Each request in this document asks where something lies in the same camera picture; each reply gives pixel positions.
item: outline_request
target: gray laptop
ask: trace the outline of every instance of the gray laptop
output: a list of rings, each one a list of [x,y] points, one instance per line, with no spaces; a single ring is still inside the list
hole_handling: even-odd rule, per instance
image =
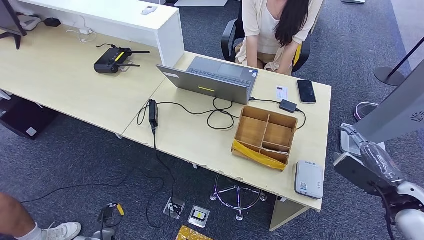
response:
[[[258,70],[195,57],[187,71],[156,65],[177,87],[247,105]]]

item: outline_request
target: long black hair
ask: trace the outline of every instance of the long black hair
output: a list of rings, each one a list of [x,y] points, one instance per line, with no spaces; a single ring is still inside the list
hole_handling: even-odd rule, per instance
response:
[[[287,0],[279,23],[275,27],[275,38],[282,47],[289,45],[293,36],[305,25],[308,19],[310,0]]]

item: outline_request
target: floor socket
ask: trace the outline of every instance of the floor socket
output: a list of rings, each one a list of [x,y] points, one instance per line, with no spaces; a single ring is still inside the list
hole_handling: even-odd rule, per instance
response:
[[[172,198],[173,200],[173,204],[177,205],[181,208],[181,213],[184,210],[184,207],[186,206],[186,203],[184,201],[181,201],[180,199],[177,198]],[[180,215],[178,215],[176,212],[174,211],[170,211],[170,209],[168,208],[168,205],[171,203],[171,198],[169,198],[168,202],[165,205],[165,209],[163,210],[163,214],[165,214],[166,216],[170,216],[171,218],[174,219],[180,219]]]
[[[210,213],[211,211],[195,205],[191,210],[188,222],[203,229],[206,226]]]

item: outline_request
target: beige cardigan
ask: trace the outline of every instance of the beige cardigan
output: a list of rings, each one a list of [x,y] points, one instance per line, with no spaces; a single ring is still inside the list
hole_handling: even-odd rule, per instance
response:
[[[243,0],[243,9],[242,9],[242,19],[243,19],[243,28],[245,36],[257,36],[261,32],[262,26],[262,10],[267,7],[268,0]],[[298,44],[304,42],[308,36],[308,33],[311,31],[311,28],[314,26],[315,19],[320,11],[323,0],[309,0],[309,11],[307,20],[303,28],[293,36],[293,41]],[[243,64],[247,65],[247,44],[246,37],[243,41],[243,46],[240,49],[240,52],[235,56],[237,60]],[[277,70],[280,67],[280,58],[284,52],[284,47],[278,49],[275,54],[273,62],[268,63],[265,66],[265,69],[271,69],[273,71]]]

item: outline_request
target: white sock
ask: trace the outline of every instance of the white sock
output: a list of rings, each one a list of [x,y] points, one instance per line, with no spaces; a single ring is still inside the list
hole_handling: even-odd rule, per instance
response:
[[[35,227],[32,231],[30,231],[27,235],[23,237],[17,237],[16,239],[17,240],[43,240],[41,228],[39,228],[38,223],[35,223]]]

